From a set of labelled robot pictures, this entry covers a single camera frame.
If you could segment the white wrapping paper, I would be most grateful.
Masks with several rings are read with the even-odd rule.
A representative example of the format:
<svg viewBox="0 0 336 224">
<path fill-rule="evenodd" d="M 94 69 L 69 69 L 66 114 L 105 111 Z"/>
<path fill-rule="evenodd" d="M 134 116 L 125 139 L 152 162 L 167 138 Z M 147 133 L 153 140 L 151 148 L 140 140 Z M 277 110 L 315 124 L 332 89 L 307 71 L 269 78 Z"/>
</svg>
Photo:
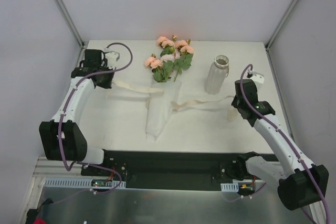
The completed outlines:
<svg viewBox="0 0 336 224">
<path fill-rule="evenodd" d="M 155 142 L 163 132 L 173 113 L 172 102 L 177 102 L 181 86 L 180 81 L 153 81 L 151 87 L 161 92 L 150 94 L 145 130 L 147 141 Z"/>
</svg>

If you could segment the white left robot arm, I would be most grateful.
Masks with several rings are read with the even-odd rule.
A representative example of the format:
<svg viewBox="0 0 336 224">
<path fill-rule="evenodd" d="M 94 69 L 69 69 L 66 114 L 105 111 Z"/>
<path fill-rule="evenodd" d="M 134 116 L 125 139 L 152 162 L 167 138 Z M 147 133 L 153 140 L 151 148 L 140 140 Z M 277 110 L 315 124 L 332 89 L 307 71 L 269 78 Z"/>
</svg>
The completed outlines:
<svg viewBox="0 0 336 224">
<path fill-rule="evenodd" d="M 101 148 L 90 147 L 79 122 L 88 98 L 98 88 L 112 88 L 116 68 L 107 64 L 76 67 L 71 73 L 69 90 L 61 107 L 50 121 L 43 121 L 39 134 L 45 156 L 51 161 L 93 164 L 99 176 L 110 173 L 111 164 Z"/>
</svg>

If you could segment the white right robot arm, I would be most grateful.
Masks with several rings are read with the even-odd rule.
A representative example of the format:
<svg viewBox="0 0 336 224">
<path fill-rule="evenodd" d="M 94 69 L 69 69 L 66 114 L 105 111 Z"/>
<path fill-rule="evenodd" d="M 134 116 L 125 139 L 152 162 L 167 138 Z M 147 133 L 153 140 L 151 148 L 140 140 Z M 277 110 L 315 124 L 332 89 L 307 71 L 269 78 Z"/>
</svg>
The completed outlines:
<svg viewBox="0 0 336 224">
<path fill-rule="evenodd" d="M 281 167 L 276 168 L 256 152 L 239 155 L 227 174 L 237 180 L 252 175 L 276 189 L 282 204 L 296 210 L 324 201 L 329 172 L 315 165 L 285 133 L 275 110 L 267 101 L 259 101 L 257 86 L 251 79 L 235 81 L 232 106 L 267 142 Z"/>
</svg>

